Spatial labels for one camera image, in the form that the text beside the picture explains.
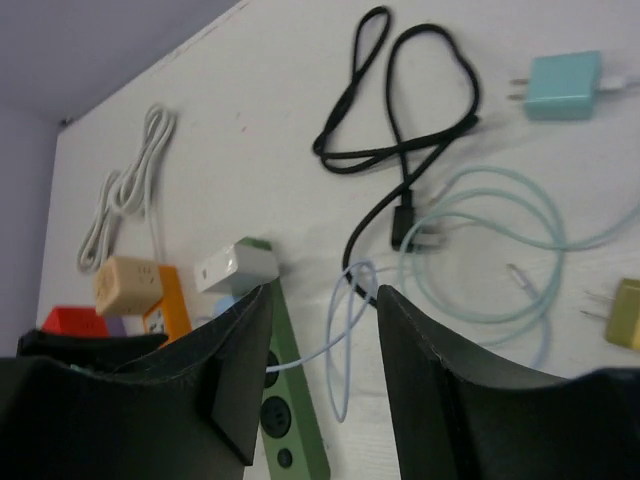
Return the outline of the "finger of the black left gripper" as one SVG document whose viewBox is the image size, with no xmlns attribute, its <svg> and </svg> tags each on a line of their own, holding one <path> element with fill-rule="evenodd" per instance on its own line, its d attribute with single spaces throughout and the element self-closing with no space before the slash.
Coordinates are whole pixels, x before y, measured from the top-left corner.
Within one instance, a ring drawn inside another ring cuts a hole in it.
<svg viewBox="0 0 640 480">
<path fill-rule="evenodd" d="M 154 352 L 167 340 L 165 333 L 131 337 L 78 337 L 33 329 L 18 340 L 16 356 L 42 356 L 69 366 L 113 372 Z"/>
</svg>

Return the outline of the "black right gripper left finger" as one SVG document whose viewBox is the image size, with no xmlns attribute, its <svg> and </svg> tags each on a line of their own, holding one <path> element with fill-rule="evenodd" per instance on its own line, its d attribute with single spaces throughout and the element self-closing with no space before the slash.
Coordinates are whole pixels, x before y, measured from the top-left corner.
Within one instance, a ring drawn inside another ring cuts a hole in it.
<svg viewBox="0 0 640 480">
<path fill-rule="evenodd" d="M 268 286 L 113 372 L 1 362 L 5 479 L 240 479 L 253 463 L 272 331 Z"/>
</svg>

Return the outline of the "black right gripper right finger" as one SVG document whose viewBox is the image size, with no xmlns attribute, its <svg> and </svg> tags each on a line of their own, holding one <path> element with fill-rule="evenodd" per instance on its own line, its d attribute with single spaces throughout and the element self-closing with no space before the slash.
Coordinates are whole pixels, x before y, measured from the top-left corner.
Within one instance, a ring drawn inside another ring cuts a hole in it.
<svg viewBox="0 0 640 480">
<path fill-rule="evenodd" d="M 639 372 L 564 379 L 498 356 L 391 286 L 379 338 L 404 479 L 635 479 Z"/>
</svg>

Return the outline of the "green power strip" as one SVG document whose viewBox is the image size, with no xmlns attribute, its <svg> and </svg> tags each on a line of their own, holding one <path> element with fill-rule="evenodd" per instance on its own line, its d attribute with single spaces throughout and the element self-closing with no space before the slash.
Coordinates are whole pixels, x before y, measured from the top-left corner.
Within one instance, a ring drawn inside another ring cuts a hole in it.
<svg viewBox="0 0 640 480">
<path fill-rule="evenodd" d="M 272 337 L 268 364 L 300 358 L 285 296 L 271 282 Z M 331 470 L 307 379 L 301 366 L 269 373 L 260 410 L 260 431 L 272 479 L 329 479 Z"/>
</svg>

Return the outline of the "yellow USB charger plug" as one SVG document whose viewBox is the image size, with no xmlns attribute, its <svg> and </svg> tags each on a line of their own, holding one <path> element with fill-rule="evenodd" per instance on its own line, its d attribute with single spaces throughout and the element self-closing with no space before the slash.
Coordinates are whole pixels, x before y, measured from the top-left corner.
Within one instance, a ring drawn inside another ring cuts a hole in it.
<svg viewBox="0 0 640 480">
<path fill-rule="evenodd" d="M 622 278 L 613 296 L 590 291 L 586 294 L 610 306 L 605 316 L 582 310 L 586 316 L 605 321 L 604 339 L 610 344 L 639 351 L 639 280 Z"/>
</svg>

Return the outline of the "teal charger plug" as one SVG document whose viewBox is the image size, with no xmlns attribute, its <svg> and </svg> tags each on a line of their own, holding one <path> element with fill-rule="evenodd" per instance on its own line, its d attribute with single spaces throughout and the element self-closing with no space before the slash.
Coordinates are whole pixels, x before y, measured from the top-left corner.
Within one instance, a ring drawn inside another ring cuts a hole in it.
<svg viewBox="0 0 640 480">
<path fill-rule="evenodd" d="M 522 103 L 529 120 L 588 120 L 594 112 L 601 63 L 602 55 L 595 50 L 536 57 L 528 78 L 510 82 L 524 90 L 507 98 Z"/>
</svg>

